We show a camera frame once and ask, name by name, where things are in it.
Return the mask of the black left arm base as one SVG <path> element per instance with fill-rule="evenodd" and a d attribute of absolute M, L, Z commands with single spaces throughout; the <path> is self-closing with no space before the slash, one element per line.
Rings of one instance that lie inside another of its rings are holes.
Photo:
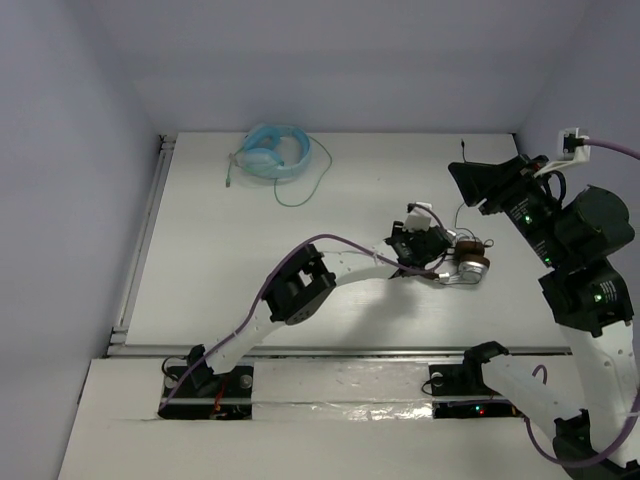
<path fill-rule="evenodd" d="M 253 376 L 253 366 L 240 365 L 203 391 L 187 379 L 158 415 L 164 420 L 251 420 Z"/>

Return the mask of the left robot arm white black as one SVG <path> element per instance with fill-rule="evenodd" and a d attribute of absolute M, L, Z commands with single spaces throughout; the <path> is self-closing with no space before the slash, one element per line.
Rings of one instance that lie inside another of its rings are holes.
<path fill-rule="evenodd" d="M 191 349 L 178 383 L 188 384 L 200 397 L 215 393 L 245 354 L 277 329 L 310 319 L 335 289 L 398 276 L 434 278 L 452 245 L 452 236 L 441 226 L 408 230 L 400 222 L 372 247 L 333 234 L 310 238 L 267 276 L 239 326 L 211 347 Z"/>

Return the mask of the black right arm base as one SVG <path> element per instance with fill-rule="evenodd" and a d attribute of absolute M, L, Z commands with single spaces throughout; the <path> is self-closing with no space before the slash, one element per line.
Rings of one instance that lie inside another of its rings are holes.
<path fill-rule="evenodd" d="M 475 382 L 462 364 L 430 365 L 421 392 L 431 399 L 433 417 L 439 420 L 523 416 L 508 400 Z"/>

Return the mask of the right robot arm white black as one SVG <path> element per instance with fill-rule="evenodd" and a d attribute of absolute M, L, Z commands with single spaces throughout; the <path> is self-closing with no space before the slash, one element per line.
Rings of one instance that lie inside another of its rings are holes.
<path fill-rule="evenodd" d="M 633 308 L 609 256 L 634 239 L 626 204 L 595 186 L 571 202 L 543 183 L 547 160 L 516 156 L 500 164 L 453 162 L 448 169 L 470 207 L 502 213 L 547 267 L 539 283 L 568 343 L 585 403 L 562 400 L 497 342 L 468 349 L 461 378 L 470 391 L 488 389 L 552 443 L 546 459 L 574 479 L 639 475 L 639 368 L 633 350 Z"/>

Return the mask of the brown silver headphones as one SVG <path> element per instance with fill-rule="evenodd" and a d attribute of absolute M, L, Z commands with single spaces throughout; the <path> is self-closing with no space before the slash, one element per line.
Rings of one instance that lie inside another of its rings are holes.
<path fill-rule="evenodd" d="M 486 250 L 492 246 L 492 240 L 481 241 L 477 238 L 462 237 L 456 239 L 453 245 L 439 256 L 442 262 L 446 259 L 452 261 L 455 266 L 452 272 L 438 272 L 433 268 L 410 273 L 399 269 L 396 276 L 418 276 L 442 286 L 477 285 L 489 271 L 491 262 L 486 257 Z"/>

